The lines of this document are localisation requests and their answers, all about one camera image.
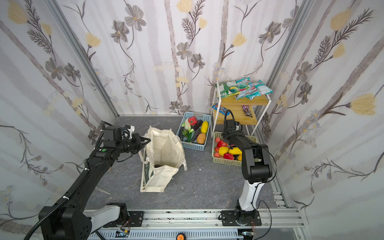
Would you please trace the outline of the canvas tote bag floral print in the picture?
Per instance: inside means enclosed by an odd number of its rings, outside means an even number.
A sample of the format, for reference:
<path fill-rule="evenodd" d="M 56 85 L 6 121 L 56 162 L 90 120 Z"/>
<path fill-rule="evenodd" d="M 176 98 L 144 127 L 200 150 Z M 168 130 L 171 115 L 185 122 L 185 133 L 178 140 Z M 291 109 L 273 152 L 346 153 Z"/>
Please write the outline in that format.
<path fill-rule="evenodd" d="M 143 163 L 140 192 L 163 193 L 181 167 L 188 170 L 181 139 L 171 129 L 154 127 L 144 137 L 151 141 L 139 152 Z"/>

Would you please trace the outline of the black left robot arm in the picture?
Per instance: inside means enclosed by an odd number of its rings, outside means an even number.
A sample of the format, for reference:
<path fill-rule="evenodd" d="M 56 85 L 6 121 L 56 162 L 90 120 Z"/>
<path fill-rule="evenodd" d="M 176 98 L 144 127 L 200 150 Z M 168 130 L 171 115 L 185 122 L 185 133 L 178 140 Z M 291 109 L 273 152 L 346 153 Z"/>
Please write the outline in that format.
<path fill-rule="evenodd" d="M 71 187 L 52 206 L 39 212 L 37 227 L 45 240 L 86 240 L 94 232 L 90 217 L 84 214 L 86 204 L 98 182 L 123 153 L 137 154 L 151 140 L 133 134 L 121 141 L 98 141 L 85 161 L 85 168 Z"/>

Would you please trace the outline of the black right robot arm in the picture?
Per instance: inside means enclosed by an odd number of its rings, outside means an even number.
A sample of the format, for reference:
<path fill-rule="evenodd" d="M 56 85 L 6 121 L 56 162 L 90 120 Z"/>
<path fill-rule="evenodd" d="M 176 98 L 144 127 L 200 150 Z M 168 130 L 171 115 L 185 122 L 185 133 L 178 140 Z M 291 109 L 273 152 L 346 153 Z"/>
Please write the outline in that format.
<path fill-rule="evenodd" d="M 224 140 L 240 149 L 242 174 L 245 184 L 235 210 L 221 211 L 218 219 L 223 226 L 259 226 L 258 211 L 254 206 L 262 186 L 272 179 L 273 167 L 267 145 L 260 145 L 244 135 L 235 119 L 224 121 Z M 145 134 L 148 145 L 139 152 L 143 162 L 141 192 L 162 193 L 180 167 L 187 167 L 181 139 L 172 130 L 150 127 Z"/>

